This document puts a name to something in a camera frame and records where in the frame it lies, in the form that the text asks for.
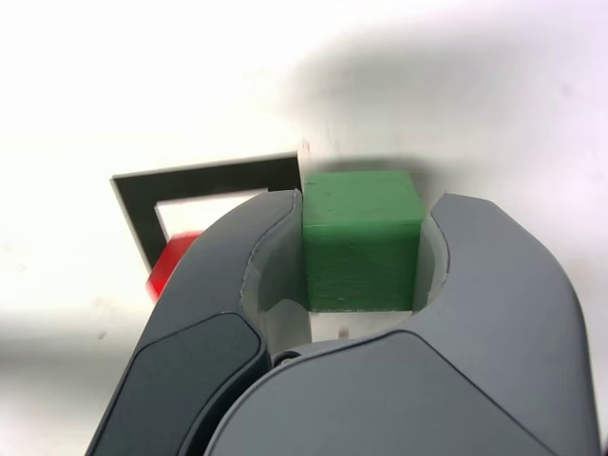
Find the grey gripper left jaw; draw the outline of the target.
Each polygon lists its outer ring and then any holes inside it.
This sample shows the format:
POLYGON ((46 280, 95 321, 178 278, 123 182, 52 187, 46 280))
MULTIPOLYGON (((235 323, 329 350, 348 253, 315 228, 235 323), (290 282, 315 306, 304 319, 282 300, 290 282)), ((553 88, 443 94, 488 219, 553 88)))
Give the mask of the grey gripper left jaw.
POLYGON ((312 340, 297 190, 264 192, 209 227, 170 276, 88 448, 201 455, 226 411, 312 340))

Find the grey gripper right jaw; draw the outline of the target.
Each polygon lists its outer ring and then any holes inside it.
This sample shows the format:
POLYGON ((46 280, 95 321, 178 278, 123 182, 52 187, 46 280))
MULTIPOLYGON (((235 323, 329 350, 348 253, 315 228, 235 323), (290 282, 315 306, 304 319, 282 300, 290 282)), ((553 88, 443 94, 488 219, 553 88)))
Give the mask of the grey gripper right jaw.
POLYGON ((208 453, 593 454, 586 331, 554 256, 496 204, 452 194, 426 246, 424 308, 266 374, 208 453))

